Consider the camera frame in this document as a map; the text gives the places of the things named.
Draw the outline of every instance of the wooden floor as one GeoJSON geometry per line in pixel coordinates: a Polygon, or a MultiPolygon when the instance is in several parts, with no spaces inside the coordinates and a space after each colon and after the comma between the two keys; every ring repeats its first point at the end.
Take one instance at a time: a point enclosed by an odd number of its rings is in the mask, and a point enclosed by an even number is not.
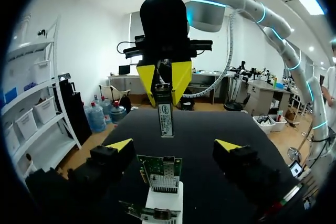
{"type": "MultiPolygon", "coordinates": [[[[139,109],[142,108],[151,108],[150,105],[139,105],[139,109]]],[[[225,113],[223,104],[210,104],[203,102],[195,103],[196,111],[223,111],[225,113]]],[[[287,155],[287,150],[289,147],[298,147],[303,140],[303,136],[301,132],[306,132],[311,123],[312,117],[311,115],[305,115],[301,118],[301,123],[297,125],[296,128],[292,128],[288,124],[286,124],[285,128],[281,132],[272,132],[268,135],[269,139],[274,143],[274,145],[279,150],[280,154],[284,158],[287,164],[291,163],[287,155]]],[[[66,178],[67,170],[69,168],[76,168],[82,163],[85,162],[86,158],[90,156],[90,150],[95,146],[101,144],[108,134],[114,129],[113,124],[109,124],[107,129],[104,132],[93,134],[89,137],[89,139],[84,143],[81,150],[74,148],[70,151],[70,153],[63,159],[63,161],[59,165],[59,172],[66,178]]],[[[307,157],[309,151],[309,142],[306,141],[301,149],[302,159],[304,160],[307,157]]]]}

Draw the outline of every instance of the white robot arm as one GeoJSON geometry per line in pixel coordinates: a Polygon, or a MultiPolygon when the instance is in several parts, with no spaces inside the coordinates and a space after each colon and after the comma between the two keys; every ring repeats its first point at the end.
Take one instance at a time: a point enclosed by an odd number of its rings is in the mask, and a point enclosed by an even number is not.
{"type": "MultiPolygon", "coordinates": [[[[198,30],[219,31],[222,27],[226,7],[244,10],[240,13],[242,16],[250,20],[254,19],[259,25],[264,26],[266,40],[283,58],[300,90],[302,103],[313,102],[314,140],[327,139],[329,129],[319,81],[316,77],[306,80],[300,66],[301,59],[285,40],[291,34],[291,28],[284,18],[256,0],[192,0],[192,2],[193,17],[190,20],[190,25],[198,30]]],[[[323,147],[323,142],[314,142],[308,159],[318,158],[323,147]]]]}

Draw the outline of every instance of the metal rod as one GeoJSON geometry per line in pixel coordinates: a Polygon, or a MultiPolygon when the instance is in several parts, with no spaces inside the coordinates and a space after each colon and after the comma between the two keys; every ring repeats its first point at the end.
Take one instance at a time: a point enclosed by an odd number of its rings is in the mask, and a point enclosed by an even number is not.
{"type": "Polygon", "coordinates": [[[306,135],[304,136],[304,139],[302,140],[300,146],[298,147],[298,151],[300,151],[301,148],[303,147],[303,145],[304,145],[305,141],[307,140],[307,138],[308,138],[308,136],[309,136],[309,134],[310,134],[310,132],[311,132],[312,129],[313,129],[313,122],[311,122],[311,124],[310,124],[310,126],[308,128],[308,131],[306,132],[306,135]]]}

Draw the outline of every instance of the white desk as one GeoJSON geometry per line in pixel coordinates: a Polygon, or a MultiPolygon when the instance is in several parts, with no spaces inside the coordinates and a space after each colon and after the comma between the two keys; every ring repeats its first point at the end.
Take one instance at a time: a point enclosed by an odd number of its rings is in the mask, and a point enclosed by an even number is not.
{"type": "MultiPolygon", "coordinates": [[[[219,73],[193,73],[192,81],[190,82],[188,88],[190,88],[193,93],[200,92],[202,89],[206,89],[219,77],[219,73]]],[[[119,91],[124,91],[130,89],[130,94],[146,94],[146,91],[141,83],[139,75],[125,74],[125,75],[114,75],[108,76],[109,84],[113,85],[119,91]]],[[[216,90],[212,90],[209,93],[210,102],[213,104],[215,97],[219,97],[220,86],[218,85],[216,90]]]]}
{"type": "Polygon", "coordinates": [[[125,74],[108,76],[108,78],[109,84],[113,85],[119,91],[130,89],[130,94],[146,94],[139,76],[125,74]]]}

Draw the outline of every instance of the black table surface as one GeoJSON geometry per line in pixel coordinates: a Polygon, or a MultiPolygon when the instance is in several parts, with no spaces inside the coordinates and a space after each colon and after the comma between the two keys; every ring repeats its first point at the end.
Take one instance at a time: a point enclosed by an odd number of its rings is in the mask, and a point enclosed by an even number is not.
{"type": "MultiPolygon", "coordinates": [[[[215,139],[250,145],[269,167],[281,171],[281,180],[293,179],[277,148],[243,112],[174,111],[174,138],[161,138],[155,109],[130,112],[105,139],[103,145],[132,138],[136,154],[181,157],[184,183],[183,223],[251,223],[255,207],[230,183],[212,157],[215,139]]],[[[102,208],[113,223],[140,223],[126,215],[118,200],[145,206],[149,186],[139,172],[136,158],[123,178],[113,185],[102,208]]]]}

